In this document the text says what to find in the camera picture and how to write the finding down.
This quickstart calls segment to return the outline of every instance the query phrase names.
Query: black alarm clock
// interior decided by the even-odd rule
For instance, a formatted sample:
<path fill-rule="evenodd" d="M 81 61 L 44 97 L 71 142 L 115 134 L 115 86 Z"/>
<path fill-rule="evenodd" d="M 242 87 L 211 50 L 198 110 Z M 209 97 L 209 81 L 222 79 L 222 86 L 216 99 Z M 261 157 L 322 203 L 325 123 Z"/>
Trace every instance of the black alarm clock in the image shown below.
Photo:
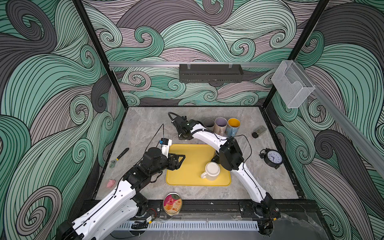
<path fill-rule="evenodd" d="M 280 165 L 283 163 L 283 158 L 281 157 L 281 154 L 273 149 L 263 149 L 260 151 L 259 154 L 261 159 L 264 159 L 264 162 L 270 166 L 274 167 L 275 169 L 278 169 Z"/>

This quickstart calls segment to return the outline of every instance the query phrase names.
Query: wallpaper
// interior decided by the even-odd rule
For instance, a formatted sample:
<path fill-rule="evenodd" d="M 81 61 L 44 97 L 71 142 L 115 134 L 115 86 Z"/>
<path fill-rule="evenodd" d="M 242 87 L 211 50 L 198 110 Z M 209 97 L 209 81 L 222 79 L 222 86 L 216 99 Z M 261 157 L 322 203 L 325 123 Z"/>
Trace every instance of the wallpaper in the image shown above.
<path fill-rule="evenodd" d="M 1 239 L 76 217 L 123 114 L 71 0 L 0 1 Z"/>
<path fill-rule="evenodd" d="M 384 155 L 383 7 L 356 1 L 328 8 L 297 61 Z M 310 95 L 288 109 L 276 94 L 268 115 L 334 238 L 383 239 L 384 180 L 319 100 Z"/>
<path fill-rule="evenodd" d="M 331 5 L 347 2 L 333 1 Z M 286 60 L 317 0 L 83 0 L 109 61 Z M 180 83 L 178 68 L 114 68 L 129 105 L 261 105 L 273 69 Z"/>

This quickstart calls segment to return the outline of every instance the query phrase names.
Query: black post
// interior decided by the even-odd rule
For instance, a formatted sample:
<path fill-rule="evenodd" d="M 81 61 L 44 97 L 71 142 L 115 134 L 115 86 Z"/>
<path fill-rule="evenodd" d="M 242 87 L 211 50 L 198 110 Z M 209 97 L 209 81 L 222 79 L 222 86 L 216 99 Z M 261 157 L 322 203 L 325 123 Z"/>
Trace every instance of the black post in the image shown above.
<path fill-rule="evenodd" d="M 320 0 L 319 3 L 316 5 L 316 8 L 314 9 L 311 17 L 308 19 L 307 24 L 304 27 L 303 32 L 301 33 L 299 40 L 297 40 L 295 46 L 292 49 L 291 54 L 289 55 L 287 60 L 295 60 L 296 57 L 299 55 L 299 52 L 301 51 L 301 48 L 304 46 L 305 42 L 311 35 L 314 27 L 317 24 L 317 21 L 319 20 L 321 14 L 323 13 L 324 9 L 327 7 L 329 0 Z M 263 102 L 263 109 L 266 109 L 268 104 L 271 102 L 273 96 L 276 93 L 275 86 L 272 86 L 271 90 L 268 93 L 268 96 L 266 97 L 265 101 Z"/>
<path fill-rule="evenodd" d="M 72 1 L 73 1 L 73 4 L 77 10 L 77 13 L 79 14 L 79 16 L 80 16 L 80 18 L 84 24 L 85 29 L 88 32 L 89 37 L 91 38 L 91 41 L 92 41 L 92 43 L 96 49 L 96 52 L 99 55 L 105 70 L 107 71 L 109 79 L 111 80 L 111 82 L 112 82 L 112 84 L 113 84 L 113 86 L 114 86 L 114 88 L 115 88 L 115 90 L 116 90 L 116 92 L 120 98 L 121 103 L 123 104 L 124 108 L 127 110 L 128 109 L 127 101 L 125 100 L 124 94 L 121 91 L 121 88 L 119 86 L 119 82 L 118 82 L 115 74 L 109 68 L 108 58 L 105 55 L 105 52 L 104 52 L 104 50 L 100 44 L 99 39 L 97 38 L 96 32 L 92 26 L 91 20 L 89 19 L 87 12 L 85 11 L 85 8 L 84 8 L 82 1 L 81 0 L 72 0 Z"/>

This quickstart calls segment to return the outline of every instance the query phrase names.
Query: mug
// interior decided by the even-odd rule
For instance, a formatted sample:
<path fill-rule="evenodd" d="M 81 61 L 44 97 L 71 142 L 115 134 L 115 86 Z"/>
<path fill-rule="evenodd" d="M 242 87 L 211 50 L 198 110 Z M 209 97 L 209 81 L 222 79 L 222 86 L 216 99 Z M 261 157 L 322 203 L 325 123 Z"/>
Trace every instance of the mug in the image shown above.
<path fill-rule="evenodd" d="M 206 118 L 203 120 L 203 126 L 208 130 L 213 131 L 214 125 L 215 125 L 215 121 L 213 119 Z"/>
<path fill-rule="evenodd" d="M 214 181 L 220 174 L 220 167 L 215 162 L 209 162 L 205 166 L 205 172 L 200 175 L 201 178 L 206 178 L 209 181 Z"/>
<path fill-rule="evenodd" d="M 215 119 L 214 133 L 225 137 L 225 129 L 227 128 L 227 120 L 219 117 Z"/>
<path fill-rule="evenodd" d="M 225 134 L 228 137 L 233 137 L 234 135 L 237 134 L 239 127 L 240 127 L 240 121 L 236 118 L 230 118 L 228 120 L 227 128 L 225 129 Z"/>

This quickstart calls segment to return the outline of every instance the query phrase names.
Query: wire mesh basket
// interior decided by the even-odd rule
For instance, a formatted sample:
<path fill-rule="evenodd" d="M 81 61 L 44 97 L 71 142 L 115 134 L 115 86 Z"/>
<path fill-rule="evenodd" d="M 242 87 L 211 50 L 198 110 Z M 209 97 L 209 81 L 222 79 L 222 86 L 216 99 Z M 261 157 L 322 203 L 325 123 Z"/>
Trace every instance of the wire mesh basket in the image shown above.
<path fill-rule="evenodd" d="M 300 70 L 300 67 L 294 61 L 284 60 L 272 77 L 273 85 L 288 108 L 300 107 L 314 90 L 313 83 L 309 79 L 306 79 L 308 84 L 305 85 L 299 77 L 301 75 L 299 72 L 304 71 Z"/>

